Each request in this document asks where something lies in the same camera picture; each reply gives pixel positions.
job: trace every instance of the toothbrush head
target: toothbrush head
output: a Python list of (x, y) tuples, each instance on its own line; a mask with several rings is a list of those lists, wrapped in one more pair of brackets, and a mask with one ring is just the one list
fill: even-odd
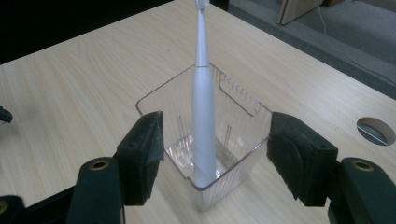
[(204, 10), (206, 7), (209, 6), (209, 0), (195, 0), (195, 4), (198, 10)]

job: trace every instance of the grommet hole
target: grommet hole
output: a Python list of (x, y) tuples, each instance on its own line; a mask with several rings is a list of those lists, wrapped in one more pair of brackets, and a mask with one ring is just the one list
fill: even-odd
[(357, 128), (365, 139), (379, 146), (390, 146), (395, 143), (395, 132), (382, 120), (362, 118), (358, 120)]

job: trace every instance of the wood grain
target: wood grain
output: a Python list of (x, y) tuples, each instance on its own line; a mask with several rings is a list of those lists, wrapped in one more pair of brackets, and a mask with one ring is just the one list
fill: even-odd
[[(194, 63), (195, 5), (176, 0), (0, 66), (0, 195), (37, 203), (76, 183), (86, 161), (112, 156), (137, 121), (135, 103)], [(366, 141), (356, 122), (396, 130), (396, 102), (216, 8), (206, 10), (211, 62), (271, 110), (291, 114), (339, 150), (383, 167), (396, 182), (396, 145)], [(292, 199), (261, 158), (251, 177), (199, 213), (161, 169), (151, 199), (127, 223), (328, 223), (326, 208)]]

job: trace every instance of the cable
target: cable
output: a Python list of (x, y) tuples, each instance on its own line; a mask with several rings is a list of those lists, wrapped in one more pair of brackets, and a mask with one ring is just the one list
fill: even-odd
[(373, 71), (372, 69), (363, 66), (361, 63), (358, 63), (352, 56), (350, 56), (350, 55), (347, 54), (346, 52), (344, 52), (344, 51), (342, 51), (342, 50), (336, 48), (334, 45), (332, 45), (332, 44), (330, 43), (330, 41), (329, 41), (329, 38), (327, 37), (326, 22), (324, 22), (324, 20), (323, 20), (323, 16), (322, 16), (322, 14), (321, 14), (320, 5), (319, 5), (319, 1), (318, 1), (318, 0), (317, 0), (317, 6), (318, 6), (318, 12), (319, 12), (320, 20), (321, 20), (321, 22), (322, 22), (322, 24), (323, 24), (323, 34), (324, 34), (324, 37), (325, 37), (325, 39), (326, 39), (327, 44), (328, 44), (332, 49), (334, 49), (335, 51), (338, 51), (338, 52), (340, 52), (341, 54), (344, 54), (345, 56), (347, 56), (348, 59), (350, 59), (350, 60), (351, 60), (353, 63), (355, 63), (357, 66), (359, 66), (359, 67), (361, 67), (361, 68), (363, 68), (363, 69), (365, 69), (365, 70), (367, 70), (367, 71), (369, 71), (369, 72), (372, 72), (372, 73), (374, 73), (374, 74), (376, 74), (376, 75), (378, 75), (378, 76), (384, 78), (385, 80), (387, 80), (388, 82), (392, 83), (393, 85), (396, 85), (396, 82), (393, 81), (392, 79), (390, 79), (389, 77), (384, 76), (384, 75), (382, 75), (382, 74), (379, 74), (379, 73), (377, 73), (376, 71)]

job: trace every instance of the transparent plastic cup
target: transparent plastic cup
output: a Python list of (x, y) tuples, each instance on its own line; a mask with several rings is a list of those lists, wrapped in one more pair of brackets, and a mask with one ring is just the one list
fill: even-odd
[(215, 93), (217, 178), (205, 188), (194, 185), (191, 90), (194, 66), (152, 91), (137, 104), (140, 115), (163, 112), (166, 166), (188, 189), (192, 201), (206, 211), (241, 184), (266, 151), (271, 111), (256, 97), (210, 64)]

